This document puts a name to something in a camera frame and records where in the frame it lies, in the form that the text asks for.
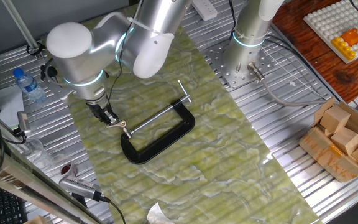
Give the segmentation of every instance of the orange lego brick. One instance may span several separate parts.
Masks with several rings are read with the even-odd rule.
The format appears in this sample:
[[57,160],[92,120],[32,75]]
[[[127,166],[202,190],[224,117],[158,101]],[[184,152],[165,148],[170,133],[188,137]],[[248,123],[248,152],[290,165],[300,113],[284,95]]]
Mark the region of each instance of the orange lego brick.
[[358,33],[356,28],[346,31],[341,37],[343,38],[343,41],[351,47],[358,43]]
[[352,60],[356,56],[356,52],[353,51],[342,38],[335,37],[331,43],[346,59]]

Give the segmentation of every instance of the power strip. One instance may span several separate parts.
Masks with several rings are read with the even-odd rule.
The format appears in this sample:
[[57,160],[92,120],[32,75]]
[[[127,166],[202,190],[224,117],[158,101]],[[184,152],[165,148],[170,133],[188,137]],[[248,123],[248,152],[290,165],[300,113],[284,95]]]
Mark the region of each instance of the power strip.
[[204,21],[213,19],[218,15],[217,10],[209,0],[193,0],[193,7]]

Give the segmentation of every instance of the plastic bottle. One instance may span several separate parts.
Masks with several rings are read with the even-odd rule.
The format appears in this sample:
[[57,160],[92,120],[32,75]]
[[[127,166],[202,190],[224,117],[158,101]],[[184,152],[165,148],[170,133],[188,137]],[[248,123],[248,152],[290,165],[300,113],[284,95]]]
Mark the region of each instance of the plastic bottle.
[[38,139],[27,139],[23,145],[20,145],[20,149],[21,154],[42,172],[47,173],[53,168],[53,158]]
[[16,84],[31,101],[42,103],[47,99],[44,90],[41,86],[38,86],[37,81],[35,81],[32,75],[23,72],[21,68],[13,70],[13,75],[16,77]]

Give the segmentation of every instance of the white paper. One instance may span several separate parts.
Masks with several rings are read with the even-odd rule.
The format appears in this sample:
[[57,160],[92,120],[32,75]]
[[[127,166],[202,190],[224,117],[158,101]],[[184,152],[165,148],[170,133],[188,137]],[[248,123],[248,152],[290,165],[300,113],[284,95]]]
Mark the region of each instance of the white paper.
[[17,112],[24,111],[22,90],[17,86],[10,86],[0,90],[0,119],[9,127],[17,126]]
[[147,214],[147,221],[149,221],[149,224],[174,224],[162,213],[158,203],[150,208],[149,214]]

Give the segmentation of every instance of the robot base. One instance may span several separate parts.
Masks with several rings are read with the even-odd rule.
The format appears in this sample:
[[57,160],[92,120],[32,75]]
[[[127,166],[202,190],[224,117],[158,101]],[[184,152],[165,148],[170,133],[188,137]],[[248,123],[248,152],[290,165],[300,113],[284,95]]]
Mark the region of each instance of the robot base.
[[[223,78],[232,88],[238,88],[251,80],[255,80],[256,77],[252,73],[237,73],[230,74],[227,72],[224,64],[222,64],[222,51],[229,41],[222,42],[214,45],[206,50],[205,54],[210,58],[211,67],[215,72],[219,72]],[[257,62],[259,70],[266,74],[274,69],[274,63],[269,60],[269,56],[265,55],[263,50],[259,52],[259,61]]]

